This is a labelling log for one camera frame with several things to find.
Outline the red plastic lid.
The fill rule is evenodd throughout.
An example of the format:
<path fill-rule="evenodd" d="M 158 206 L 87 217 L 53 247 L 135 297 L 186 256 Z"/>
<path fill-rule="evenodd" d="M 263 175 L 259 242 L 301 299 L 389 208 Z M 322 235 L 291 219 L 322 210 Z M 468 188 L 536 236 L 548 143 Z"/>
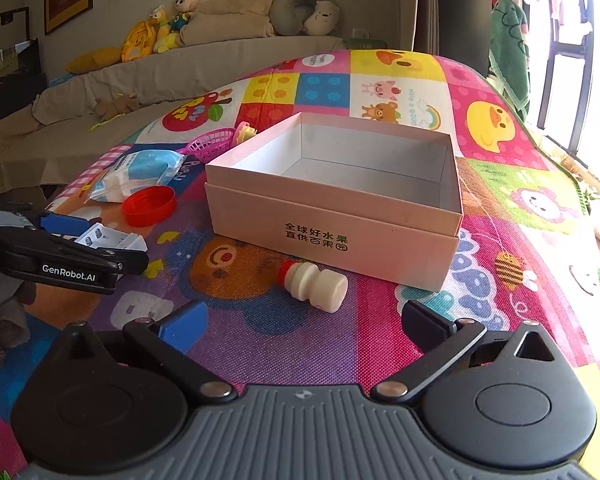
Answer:
<path fill-rule="evenodd" d="M 173 188 L 169 185 L 154 185 L 127 197 L 122 203 L 122 214 L 129 226 L 144 228 L 171 217 L 176 206 L 178 201 Z"/>

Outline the blue wet wipes pack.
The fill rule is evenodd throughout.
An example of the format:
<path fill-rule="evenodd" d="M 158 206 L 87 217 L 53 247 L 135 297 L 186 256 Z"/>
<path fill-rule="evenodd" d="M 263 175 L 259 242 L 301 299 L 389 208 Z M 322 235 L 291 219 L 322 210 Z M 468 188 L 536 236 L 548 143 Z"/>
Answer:
<path fill-rule="evenodd" d="M 171 150 L 141 150 L 121 156 L 92 186 L 95 202 L 123 203 L 132 194 L 167 185 L 178 174 L 186 156 Z"/>

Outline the white yogurt bottle red cap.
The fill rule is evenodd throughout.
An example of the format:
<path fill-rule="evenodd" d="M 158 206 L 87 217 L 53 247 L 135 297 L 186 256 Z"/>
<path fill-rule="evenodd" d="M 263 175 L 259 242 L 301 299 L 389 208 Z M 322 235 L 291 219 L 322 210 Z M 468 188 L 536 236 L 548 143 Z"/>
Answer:
<path fill-rule="evenodd" d="M 326 313 L 340 309 L 349 287 L 347 277 L 341 273 L 320 269 L 313 262 L 289 259 L 280 265 L 277 281 L 294 299 Z"/>

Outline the pink plastic toy basket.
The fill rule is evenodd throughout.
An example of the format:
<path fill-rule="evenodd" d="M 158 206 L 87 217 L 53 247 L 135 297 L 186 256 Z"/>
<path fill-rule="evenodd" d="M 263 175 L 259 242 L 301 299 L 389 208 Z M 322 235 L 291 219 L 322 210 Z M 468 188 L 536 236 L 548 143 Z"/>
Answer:
<path fill-rule="evenodd" d="M 210 162 L 228 151 L 234 140 L 234 128 L 219 128 L 196 136 L 178 152 L 187 156 L 194 156 L 200 162 Z"/>

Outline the pink round toy cake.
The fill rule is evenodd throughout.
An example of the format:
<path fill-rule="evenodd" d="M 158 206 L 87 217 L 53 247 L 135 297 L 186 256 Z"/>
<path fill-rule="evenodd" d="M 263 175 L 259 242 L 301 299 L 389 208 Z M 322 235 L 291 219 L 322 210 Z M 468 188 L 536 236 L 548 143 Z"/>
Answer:
<path fill-rule="evenodd" d="M 236 128 L 233 136 L 233 144 L 238 145 L 256 136 L 258 130 L 253 128 L 249 122 L 241 122 Z"/>

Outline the white plastic clip piece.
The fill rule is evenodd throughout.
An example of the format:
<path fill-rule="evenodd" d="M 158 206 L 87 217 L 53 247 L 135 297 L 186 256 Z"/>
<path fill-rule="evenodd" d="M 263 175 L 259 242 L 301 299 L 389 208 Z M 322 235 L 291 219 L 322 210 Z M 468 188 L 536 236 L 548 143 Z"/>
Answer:
<path fill-rule="evenodd" d="M 93 224 L 87 231 L 78 236 L 76 244 L 89 248 L 107 248 L 117 250 L 137 250 L 147 252 L 145 239 L 136 233 L 125 233 L 103 226 L 101 223 Z"/>

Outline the beige sofa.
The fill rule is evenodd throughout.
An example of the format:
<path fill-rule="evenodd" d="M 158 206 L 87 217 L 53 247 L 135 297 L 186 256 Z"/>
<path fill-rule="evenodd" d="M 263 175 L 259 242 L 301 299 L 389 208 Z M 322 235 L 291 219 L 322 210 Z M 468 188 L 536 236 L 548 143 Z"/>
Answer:
<path fill-rule="evenodd" d="M 0 120 L 0 193 L 67 184 L 170 105 L 292 58 L 343 47 L 332 36 L 221 41 L 74 76 Z"/>

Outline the pink cardboard box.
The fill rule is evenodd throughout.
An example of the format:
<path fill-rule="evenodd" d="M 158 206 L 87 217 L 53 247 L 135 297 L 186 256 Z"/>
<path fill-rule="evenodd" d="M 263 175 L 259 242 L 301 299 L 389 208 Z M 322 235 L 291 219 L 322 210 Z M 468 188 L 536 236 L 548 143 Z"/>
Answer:
<path fill-rule="evenodd" d="M 460 244 L 446 132 L 299 113 L 208 162 L 216 234 L 437 292 Z"/>

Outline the yellow plush toy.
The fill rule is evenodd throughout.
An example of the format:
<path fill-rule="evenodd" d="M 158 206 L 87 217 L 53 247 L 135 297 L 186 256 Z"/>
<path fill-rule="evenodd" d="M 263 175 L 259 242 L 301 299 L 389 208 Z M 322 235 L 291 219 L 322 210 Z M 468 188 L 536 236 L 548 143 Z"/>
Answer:
<path fill-rule="evenodd" d="M 78 56 L 67 66 L 71 75 L 82 75 L 120 62 L 146 58 L 156 52 L 156 43 L 168 36 L 171 24 L 164 6 L 152 10 L 148 20 L 138 22 L 126 35 L 121 47 L 93 50 Z"/>

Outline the cartoon boy doll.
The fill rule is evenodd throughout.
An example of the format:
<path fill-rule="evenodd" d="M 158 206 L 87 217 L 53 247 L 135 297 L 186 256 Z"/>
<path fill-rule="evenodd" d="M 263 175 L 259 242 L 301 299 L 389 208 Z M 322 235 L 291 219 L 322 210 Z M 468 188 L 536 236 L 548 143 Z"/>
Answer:
<path fill-rule="evenodd" d="M 189 22 L 197 9 L 198 3 L 199 0 L 174 1 L 175 14 L 170 21 L 169 29 L 171 34 L 174 34 L 174 32 L 179 32 Z"/>

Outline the green dinosaur towel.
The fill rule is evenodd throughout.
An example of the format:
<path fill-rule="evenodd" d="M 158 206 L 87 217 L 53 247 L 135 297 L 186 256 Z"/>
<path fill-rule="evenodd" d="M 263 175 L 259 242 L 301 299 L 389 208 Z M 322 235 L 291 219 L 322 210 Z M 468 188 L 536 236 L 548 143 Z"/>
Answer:
<path fill-rule="evenodd" d="M 498 0 L 491 13 L 490 74 L 509 107 L 525 120 L 530 107 L 526 14 L 513 0 Z"/>

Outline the beige folded pillow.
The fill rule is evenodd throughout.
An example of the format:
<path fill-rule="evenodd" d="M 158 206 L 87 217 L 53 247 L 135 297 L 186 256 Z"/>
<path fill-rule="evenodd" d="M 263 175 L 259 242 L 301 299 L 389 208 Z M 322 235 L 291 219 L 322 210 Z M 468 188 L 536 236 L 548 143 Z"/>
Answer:
<path fill-rule="evenodd" d="M 268 38 L 275 35 L 270 19 L 274 0 L 204 0 L 178 33 L 181 47 L 212 42 Z"/>

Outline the grey neck pillow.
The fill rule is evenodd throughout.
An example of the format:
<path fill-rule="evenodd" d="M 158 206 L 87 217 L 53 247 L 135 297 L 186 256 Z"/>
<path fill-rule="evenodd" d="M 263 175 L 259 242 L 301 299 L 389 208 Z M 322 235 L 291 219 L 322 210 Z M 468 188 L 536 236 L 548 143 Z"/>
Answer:
<path fill-rule="evenodd" d="M 317 1 L 321 0 L 274 0 L 270 9 L 270 21 L 276 34 L 309 36 L 302 32 L 302 27 L 304 21 L 314 12 Z"/>

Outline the white bear plush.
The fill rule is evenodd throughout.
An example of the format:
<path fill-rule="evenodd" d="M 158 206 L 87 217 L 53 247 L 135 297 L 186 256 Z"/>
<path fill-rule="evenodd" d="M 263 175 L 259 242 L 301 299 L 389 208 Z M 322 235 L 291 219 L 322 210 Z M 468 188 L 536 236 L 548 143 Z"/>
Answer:
<path fill-rule="evenodd" d="M 309 36 L 327 36 L 336 29 L 339 19 L 340 9 L 336 3 L 317 1 L 314 12 L 303 23 L 302 32 Z"/>

